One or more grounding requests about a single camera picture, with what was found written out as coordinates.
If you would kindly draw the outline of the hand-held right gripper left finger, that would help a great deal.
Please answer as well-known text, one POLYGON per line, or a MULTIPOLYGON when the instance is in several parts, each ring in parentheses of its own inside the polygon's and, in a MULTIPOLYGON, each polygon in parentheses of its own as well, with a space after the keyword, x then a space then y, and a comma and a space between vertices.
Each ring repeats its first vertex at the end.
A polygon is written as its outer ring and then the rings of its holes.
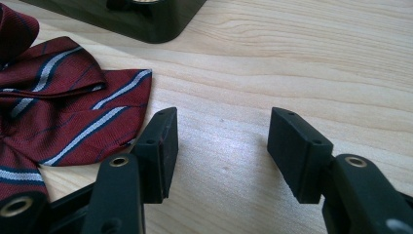
POLYGON ((145 234, 146 204, 169 196, 178 154, 177 109, 152 117, 131 152, 100 164, 81 234, 145 234))

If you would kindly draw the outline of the black box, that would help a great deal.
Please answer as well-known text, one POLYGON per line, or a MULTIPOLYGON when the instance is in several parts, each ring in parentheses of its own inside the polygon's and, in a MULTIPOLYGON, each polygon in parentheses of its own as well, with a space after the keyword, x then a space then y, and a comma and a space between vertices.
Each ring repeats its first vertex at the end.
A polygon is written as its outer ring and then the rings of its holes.
POLYGON ((161 44, 176 38, 206 0, 21 0, 130 38, 161 44))

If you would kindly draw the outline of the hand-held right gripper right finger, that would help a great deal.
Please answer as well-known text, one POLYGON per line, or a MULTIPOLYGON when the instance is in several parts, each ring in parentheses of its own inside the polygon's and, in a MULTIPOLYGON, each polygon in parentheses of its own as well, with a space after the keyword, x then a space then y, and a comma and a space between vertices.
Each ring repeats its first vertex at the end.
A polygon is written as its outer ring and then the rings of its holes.
POLYGON ((328 234, 413 234, 413 198, 370 160, 333 156, 332 142, 298 114, 272 109, 267 150, 299 203, 324 201, 328 234))

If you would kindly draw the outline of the red striped necktie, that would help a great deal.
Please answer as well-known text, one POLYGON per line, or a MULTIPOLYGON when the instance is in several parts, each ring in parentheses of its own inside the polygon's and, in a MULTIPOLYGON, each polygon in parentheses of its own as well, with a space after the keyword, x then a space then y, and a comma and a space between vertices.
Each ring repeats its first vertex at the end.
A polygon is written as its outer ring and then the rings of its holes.
POLYGON ((0 201, 47 191, 42 166, 97 163, 127 149, 145 117, 149 69, 104 70, 68 37, 0 2, 0 201))

